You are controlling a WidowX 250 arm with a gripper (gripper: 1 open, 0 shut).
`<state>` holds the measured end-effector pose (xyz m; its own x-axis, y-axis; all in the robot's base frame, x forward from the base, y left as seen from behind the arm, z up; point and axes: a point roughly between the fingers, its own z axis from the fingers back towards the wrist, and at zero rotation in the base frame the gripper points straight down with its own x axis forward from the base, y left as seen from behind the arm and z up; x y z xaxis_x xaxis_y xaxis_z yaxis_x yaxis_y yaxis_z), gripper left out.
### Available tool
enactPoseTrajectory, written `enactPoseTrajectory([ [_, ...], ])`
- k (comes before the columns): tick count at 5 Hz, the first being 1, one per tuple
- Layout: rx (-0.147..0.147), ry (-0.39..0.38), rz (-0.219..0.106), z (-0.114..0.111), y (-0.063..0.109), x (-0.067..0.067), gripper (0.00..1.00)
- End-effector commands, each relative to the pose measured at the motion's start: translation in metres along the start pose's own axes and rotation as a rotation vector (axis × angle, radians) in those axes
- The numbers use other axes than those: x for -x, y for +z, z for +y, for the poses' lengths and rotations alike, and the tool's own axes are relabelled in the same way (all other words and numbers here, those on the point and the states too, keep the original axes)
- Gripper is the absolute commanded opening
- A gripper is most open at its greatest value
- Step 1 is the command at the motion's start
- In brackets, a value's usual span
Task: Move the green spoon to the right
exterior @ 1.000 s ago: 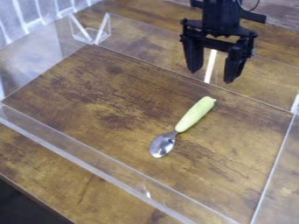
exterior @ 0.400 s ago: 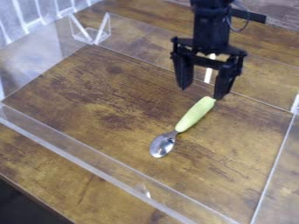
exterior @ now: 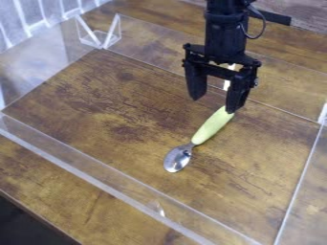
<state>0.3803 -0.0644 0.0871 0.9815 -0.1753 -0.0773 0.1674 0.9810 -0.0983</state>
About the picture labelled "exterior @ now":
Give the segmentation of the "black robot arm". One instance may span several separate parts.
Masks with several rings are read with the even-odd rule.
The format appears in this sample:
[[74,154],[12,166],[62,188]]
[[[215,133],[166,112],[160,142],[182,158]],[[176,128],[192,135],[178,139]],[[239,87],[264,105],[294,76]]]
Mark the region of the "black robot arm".
[[262,62],[246,55],[250,11],[255,0],[207,0],[204,44],[183,45],[187,87],[194,100],[207,93],[207,77],[230,81],[224,110],[228,114],[244,106],[251,89],[258,85],[256,71]]

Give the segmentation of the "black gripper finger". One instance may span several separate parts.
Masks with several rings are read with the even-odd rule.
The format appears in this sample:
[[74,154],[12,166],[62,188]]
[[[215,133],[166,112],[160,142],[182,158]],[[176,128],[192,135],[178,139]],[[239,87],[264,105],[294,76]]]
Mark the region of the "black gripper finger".
[[226,95],[226,112],[232,114],[246,104],[251,89],[255,87],[255,77],[235,75],[228,77],[227,80],[230,86]]
[[207,93],[207,75],[202,68],[188,61],[184,70],[190,96],[194,100],[199,100]]

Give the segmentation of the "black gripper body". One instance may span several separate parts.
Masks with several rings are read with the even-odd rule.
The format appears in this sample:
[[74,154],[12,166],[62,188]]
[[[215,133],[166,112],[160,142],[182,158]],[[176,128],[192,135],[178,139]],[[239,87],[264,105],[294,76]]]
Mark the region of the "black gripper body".
[[207,77],[227,79],[231,76],[254,76],[260,62],[246,54],[248,30],[248,12],[204,13],[206,36],[204,44],[187,43],[183,45],[186,62],[202,68]]

